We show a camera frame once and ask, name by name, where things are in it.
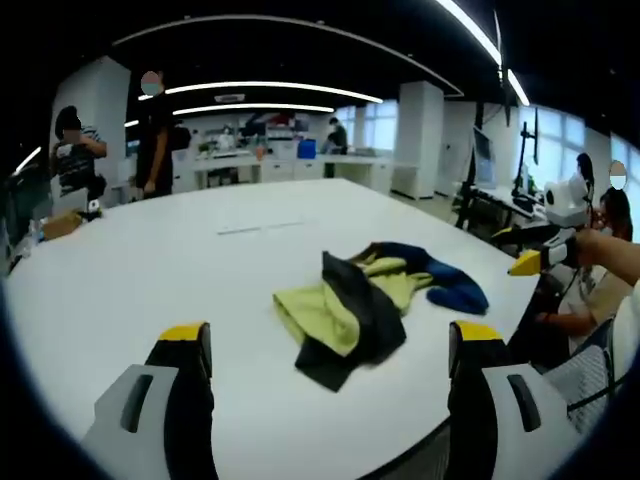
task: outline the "computer monitor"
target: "computer monitor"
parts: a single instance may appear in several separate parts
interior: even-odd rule
[[[473,127],[473,151],[476,163],[475,184],[480,188],[496,188],[493,142],[478,127]]]

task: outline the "blue cloth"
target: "blue cloth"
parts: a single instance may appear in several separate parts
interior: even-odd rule
[[[395,257],[407,262],[407,274],[426,272],[433,276],[433,287],[426,297],[432,303],[458,312],[484,315],[489,301],[480,286],[466,273],[442,263],[423,248],[402,243],[372,244],[363,255],[375,253],[378,258]]]

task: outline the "cardboard box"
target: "cardboard box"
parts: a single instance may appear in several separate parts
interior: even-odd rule
[[[76,212],[67,212],[55,217],[50,217],[47,222],[42,225],[42,233],[46,240],[69,235],[76,228],[82,225],[82,217]]]

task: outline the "round table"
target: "round table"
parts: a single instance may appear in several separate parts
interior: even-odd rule
[[[299,347],[272,294],[313,285],[321,253],[372,241],[425,248],[474,278],[485,317],[418,292],[407,340],[338,393],[294,367]],[[46,242],[6,282],[28,371],[55,420],[80,440],[96,399],[158,336],[211,324],[212,448],[220,478],[355,479],[393,460],[448,416],[448,329],[457,319],[511,337],[537,277],[416,208],[344,180],[227,187],[117,207]]]

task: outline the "black strap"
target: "black strap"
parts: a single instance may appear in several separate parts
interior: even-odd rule
[[[613,393],[613,391],[616,388],[618,388],[622,384],[622,382],[624,382],[626,380],[627,375],[628,375],[628,372],[625,373],[623,376],[621,376],[618,380],[613,382],[608,387],[603,388],[602,390],[594,393],[593,395],[589,395],[587,398],[583,398],[579,402],[572,403],[571,405],[568,405],[567,406],[567,413],[573,412],[574,410],[577,410],[578,408],[582,408],[585,405],[588,405],[589,403],[594,402],[595,400],[599,399],[600,397],[603,397],[604,395],[607,395],[609,393]]]

